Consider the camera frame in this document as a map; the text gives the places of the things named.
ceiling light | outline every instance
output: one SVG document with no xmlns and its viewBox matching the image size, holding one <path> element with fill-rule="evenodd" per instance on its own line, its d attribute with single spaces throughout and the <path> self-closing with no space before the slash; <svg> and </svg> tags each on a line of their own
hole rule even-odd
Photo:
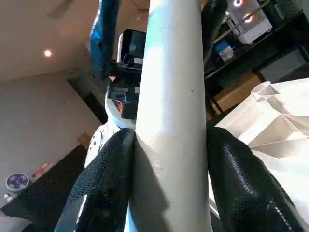
<svg viewBox="0 0 309 232">
<path fill-rule="evenodd" d="M 44 55 L 45 55 L 46 57 L 51 57 L 51 56 L 52 56 L 51 50 L 45 50 L 45 51 L 44 51 Z"/>
<path fill-rule="evenodd" d="M 246 19 L 246 20 L 245 20 L 245 23 L 251 23 L 252 19 L 253 19 L 253 16 L 251 16 L 250 18 Z"/>
<path fill-rule="evenodd" d="M 235 7 L 240 7 L 242 5 L 243 0 L 234 0 L 233 4 Z"/>
</svg>

cardboard box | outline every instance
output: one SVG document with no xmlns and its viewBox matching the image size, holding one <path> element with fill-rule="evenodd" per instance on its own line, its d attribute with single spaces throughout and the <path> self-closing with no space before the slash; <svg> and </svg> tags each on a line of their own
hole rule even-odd
<svg viewBox="0 0 309 232">
<path fill-rule="evenodd" d="M 248 72 L 236 83 L 222 90 L 214 98 L 223 111 L 241 103 L 250 94 L 251 90 L 261 83 L 261 80 L 253 72 Z M 219 110 L 213 104 L 213 108 L 219 113 Z"/>
</svg>

white pole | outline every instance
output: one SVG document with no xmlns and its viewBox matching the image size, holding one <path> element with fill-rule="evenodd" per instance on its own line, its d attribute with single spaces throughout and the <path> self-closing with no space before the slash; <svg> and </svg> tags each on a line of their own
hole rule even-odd
<svg viewBox="0 0 309 232">
<path fill-rule="evenodd" d="M 212 231 L 200 0 L 151 0 L 130 211 L 138 232 Z"/>
</svg>

recessed light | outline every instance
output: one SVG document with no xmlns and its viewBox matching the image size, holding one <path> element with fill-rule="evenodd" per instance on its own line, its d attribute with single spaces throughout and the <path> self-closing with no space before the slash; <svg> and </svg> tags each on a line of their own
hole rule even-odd
<svg viewBox="0 0 309 232">
<path fill-rule="evenodd" d="M 234 0 L 233 5 L 235 7 L 240 7 L 242 5 L 242 0 Z"/>
<path fill-rule="evenodd" d="M 51 57 L 51 56 L 52 56 L 52 51 L 51 51 L 51 50 L 45 50 L 45 51 L 44 51 L 44 55 L 45 55 L 46 57 Z"/>
</svg>

ceiling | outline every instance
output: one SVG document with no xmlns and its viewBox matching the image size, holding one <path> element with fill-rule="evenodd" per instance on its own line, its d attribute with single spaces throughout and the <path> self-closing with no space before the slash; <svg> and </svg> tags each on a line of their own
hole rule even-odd
<svg viewBox="0 0 309 232">
<path fill-rule="evenodd" d="M 60 19 L 47 15 L 63 0 L 2 0 L 0 7 L 0 82 L 89 67 L 85 44 L 98 0 L 75 0 Z M 150 0 L 134 0 L 148 8 Z M 116 40 L 125 29 L 146 31 L 148 12 L 132 0 L 122 0 Z M 46 58 L 45 49 L 53 55 Z"/>
</svg>

